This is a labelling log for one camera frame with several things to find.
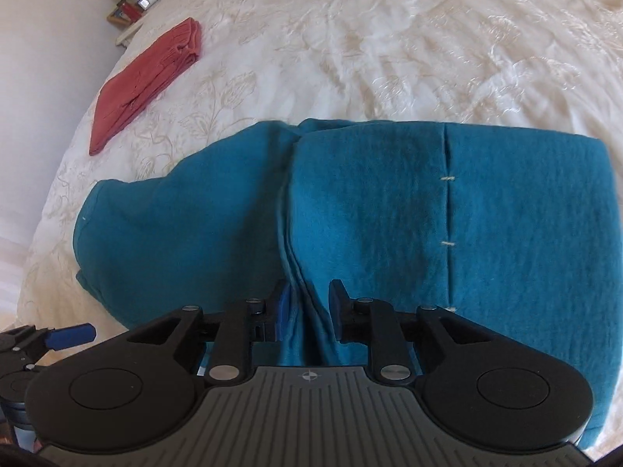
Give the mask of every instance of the folded cloth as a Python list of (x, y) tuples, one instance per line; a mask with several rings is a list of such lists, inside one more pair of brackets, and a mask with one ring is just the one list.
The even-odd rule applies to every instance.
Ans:
[(444, 123), (266, 122), (161, 179), (99, 182), (74, 232), (78, 279), (134, 327), (188, 303), (294, 296), (276, 362), (365, 363), (335, 342), (331, 279), (351, 296), (457, 313), (565, 360), (603, 426), (621, 363), (622, 259), (602, 142)]
[(159, 37), (110, 79), (95, 106), (88, 153), (99, 153), (147, 104), (199, 58), (201, 28), (188, 18)]

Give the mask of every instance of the red towel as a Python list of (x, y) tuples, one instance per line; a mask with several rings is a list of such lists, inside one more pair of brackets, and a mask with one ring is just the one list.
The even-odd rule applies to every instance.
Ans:
[(88, 153), (99, 153), (158, 93), (197, 61), (200, 49), (201, 28), (188, 18), (104, 84), (95, 106)]

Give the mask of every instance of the seam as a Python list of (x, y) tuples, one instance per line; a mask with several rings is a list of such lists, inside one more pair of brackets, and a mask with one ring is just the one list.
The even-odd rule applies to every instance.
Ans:
[(452, 261), (450, 251), (456, 243), (452, 241), (452, 226), (451, 226), (451, 204), (450, 204), (450, 183), (454, 181), (454, 176), (450, 173), (450, 149), (448, 146), (448, 129), (447, 124), (443, 123), (443, 157), (445, 159), (445, 174), (442, 178), (445, 184), (445, 240), (442, 245), (445, 246), (445, 268), (446, 268), (446, 290), (447, 297), (446, 303), (448, 307), (452, 307), (452, 291), (451, 291), (451, 275), (452, 275)]

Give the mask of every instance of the circular pad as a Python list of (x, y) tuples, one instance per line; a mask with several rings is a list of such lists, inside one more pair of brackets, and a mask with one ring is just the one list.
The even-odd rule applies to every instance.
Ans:
[(143, 382), (123, 369), (97, 369), (78, 376), (69, 388), (74, 402), (88, 409), (116, 409), (139, 396)]
[(489, 402), (507, 409), (529, 409), (547, 399), (549, 385), (538, 374), (509, 367), (486, 372), (478, 379), (478, 391)]
[(26, 388), (37, 374), (34, 372), (14, 372), (0, 379), (0, 388), (5, 400), (14, 404), (22, 403)]

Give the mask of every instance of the wall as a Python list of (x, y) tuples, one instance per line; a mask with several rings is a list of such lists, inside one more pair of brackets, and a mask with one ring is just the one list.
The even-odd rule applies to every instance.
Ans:
[(123, 50), (115, 0), (0, 0), (0, 311), (63, 153)]

